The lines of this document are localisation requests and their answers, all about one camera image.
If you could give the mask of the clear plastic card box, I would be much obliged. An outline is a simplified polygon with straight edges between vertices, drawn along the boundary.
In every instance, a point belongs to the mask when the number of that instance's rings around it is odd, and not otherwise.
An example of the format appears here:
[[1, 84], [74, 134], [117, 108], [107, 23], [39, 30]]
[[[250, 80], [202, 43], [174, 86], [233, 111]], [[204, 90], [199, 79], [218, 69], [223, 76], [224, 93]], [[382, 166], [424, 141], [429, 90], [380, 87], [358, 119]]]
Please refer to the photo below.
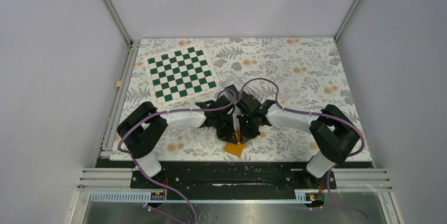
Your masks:
[[[236, 90], [234, 91], [236, 95], [239, 95], [239, 92], [242, 88], [242, 86], [245, 84], [245, 81], [243, 81], [238, 75], [235, 73], [231, 73], [228, 76], [225, 76], [223, 80], [220, 80], [219, 82], [219, 91], [222, 91], [223, 89], [230, 89], [234, 87]], [[262, 98], [257, 94], [257, 92], [251, 88], [249, 85], [246, 85], [243, 88], [244, 93], [250, 94], [253, 97], [255, 97], [259, 102], [262, 100]]]

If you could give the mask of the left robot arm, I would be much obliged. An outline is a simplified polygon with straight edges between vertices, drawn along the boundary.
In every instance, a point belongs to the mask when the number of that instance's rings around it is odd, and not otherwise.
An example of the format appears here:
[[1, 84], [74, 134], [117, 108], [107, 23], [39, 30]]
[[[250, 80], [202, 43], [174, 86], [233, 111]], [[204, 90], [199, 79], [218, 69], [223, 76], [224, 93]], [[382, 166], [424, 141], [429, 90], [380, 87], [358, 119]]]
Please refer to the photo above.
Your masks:
[[234, 107], [226, 96], [198, 102], [190, 108], [158, 111], [149, 101], [141, 104], [117, 127], [118, 150], [128, 153], [152, 188], [163, 183], [162, 167], [153, 149], [167, 131], [186, 128], [220, 129]]

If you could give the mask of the orange leather card holder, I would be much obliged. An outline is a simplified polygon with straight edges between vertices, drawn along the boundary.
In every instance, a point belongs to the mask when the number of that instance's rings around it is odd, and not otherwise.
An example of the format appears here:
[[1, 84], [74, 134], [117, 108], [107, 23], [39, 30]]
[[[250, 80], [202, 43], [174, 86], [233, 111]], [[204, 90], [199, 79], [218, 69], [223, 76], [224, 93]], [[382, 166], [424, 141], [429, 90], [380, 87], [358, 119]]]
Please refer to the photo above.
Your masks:
[[241, 132], [239, 129], [235, 129], [235, 137], [237, 142], [236, 143], [227, 142], [224, 147], [224, 151], [237, 157], [241, 157], [244, 149], [247, 146], [247, 143], [241, 142]]

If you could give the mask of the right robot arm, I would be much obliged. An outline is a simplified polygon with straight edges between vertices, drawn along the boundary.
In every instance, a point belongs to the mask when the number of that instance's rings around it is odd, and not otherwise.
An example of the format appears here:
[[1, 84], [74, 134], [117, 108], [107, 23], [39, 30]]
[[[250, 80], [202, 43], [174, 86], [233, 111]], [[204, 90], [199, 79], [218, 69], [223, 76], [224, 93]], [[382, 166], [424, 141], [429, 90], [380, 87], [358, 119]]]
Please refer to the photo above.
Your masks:
[[323, 182], [323, 175], [337, 164], [342, 164], [360, 141], [359, 130], [336, 106], [328, 104], [320, 112], [300, 111], [280, 107], [274, 100], [260, 103], [253, 95], [243, 94], [237, 107], [241, 111], [241, 137], [253, 139], [261, 126], [282, 126], [309, 133], [317, 143], [318, 152], [306, 164], [302, 174], [304, 185], [315, 188]]

